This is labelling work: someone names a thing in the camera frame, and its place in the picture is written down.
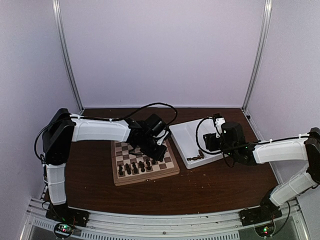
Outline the dark chess rook small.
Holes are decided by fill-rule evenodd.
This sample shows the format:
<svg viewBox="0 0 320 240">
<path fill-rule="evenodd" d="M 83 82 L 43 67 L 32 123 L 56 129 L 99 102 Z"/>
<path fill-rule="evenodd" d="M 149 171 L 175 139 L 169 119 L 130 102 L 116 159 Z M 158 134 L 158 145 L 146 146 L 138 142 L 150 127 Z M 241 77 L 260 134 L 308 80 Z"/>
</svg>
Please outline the dark chess rook small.
<svg viewBox="0 0 320 240">
<path fill-rule="evenodd" d="M 128 163 L 125 164 L 125 167 L 126 167 L 127 170 L 131 169 L 131 166 Z"/>
</svg>

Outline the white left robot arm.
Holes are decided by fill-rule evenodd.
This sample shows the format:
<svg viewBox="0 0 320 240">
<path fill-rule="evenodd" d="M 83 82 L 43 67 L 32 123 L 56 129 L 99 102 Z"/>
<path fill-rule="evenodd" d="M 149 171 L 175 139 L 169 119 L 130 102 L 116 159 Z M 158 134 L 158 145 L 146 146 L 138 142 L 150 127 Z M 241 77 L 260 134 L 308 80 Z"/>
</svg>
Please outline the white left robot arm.
<svg viewBox="0 0 320 240">
<path fill-rule="evenodd" d="M 170 135 L 169 124 L 155 113 L 145 120 L 135 120 L 130 116 L 84 116 L 59 109 L 34 141 L 34 153 L 44 168 L 53 215 L 61 222 L 72 218 L 71 209 L 66 207 L 65 168 L 80 147 L 89 150 L 86 156 L 91 159 L 94 150 L 101 153 L 101 147 L 107 143 L 126 143 L 151 159 L 161 160 L 167 150 L 164 142 Z"/>
</svg>

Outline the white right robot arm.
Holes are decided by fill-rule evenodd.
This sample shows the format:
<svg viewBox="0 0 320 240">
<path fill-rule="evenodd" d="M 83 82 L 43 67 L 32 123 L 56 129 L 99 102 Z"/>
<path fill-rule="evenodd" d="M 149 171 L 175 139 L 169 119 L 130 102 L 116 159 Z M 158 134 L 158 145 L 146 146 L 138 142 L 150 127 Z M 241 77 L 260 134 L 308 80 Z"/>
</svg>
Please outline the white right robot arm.
<svg viewBox="0 0 320 240">
<path fill-rule="evenodd" d="M 256 210 L 259 220 L 268 220 L 285 202 L 320 184 L 320 129 L 294 137 L 247 142 L 238 122 L 215 123 L 216 132 L 203 135 L 210 155 L 222 154 L 235 163 L 246 166 L 282 162 L 306 161 L 307 164 L 288 181 L 271 189 Z"/>
</svg>

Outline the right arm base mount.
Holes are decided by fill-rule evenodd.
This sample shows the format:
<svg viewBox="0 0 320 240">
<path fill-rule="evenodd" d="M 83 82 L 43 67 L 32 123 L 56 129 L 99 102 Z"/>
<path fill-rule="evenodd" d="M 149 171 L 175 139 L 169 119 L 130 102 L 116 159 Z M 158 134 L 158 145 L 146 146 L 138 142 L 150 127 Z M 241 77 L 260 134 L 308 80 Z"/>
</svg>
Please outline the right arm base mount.
<svg viewBox="0 0 320 240">
<path fill-rule="evenodd" d="M 260 205 L 254 208 L 246 208 L 239 212 L 242 226 L 255 225 L 283 216 L 279 206 L 276 206 L 270 199 L 263 199 Z"/>
</svg>

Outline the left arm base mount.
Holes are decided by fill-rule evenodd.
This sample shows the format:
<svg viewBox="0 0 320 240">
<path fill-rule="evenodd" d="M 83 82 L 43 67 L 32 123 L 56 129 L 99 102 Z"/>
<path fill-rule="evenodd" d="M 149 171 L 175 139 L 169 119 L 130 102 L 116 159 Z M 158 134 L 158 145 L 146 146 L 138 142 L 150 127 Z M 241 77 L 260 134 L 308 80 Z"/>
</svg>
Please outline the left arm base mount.
<svg viewBox="0 0 320 240">
<path fill-rule="evenodd" d="M 70 208 L 67 203 L 53 205 L 49 201 L 48 210 L 46 211 L 46 218 L 64 224 L 86 227 L 89 220 L 90 213 L 86 210 Z"/>
</svg>

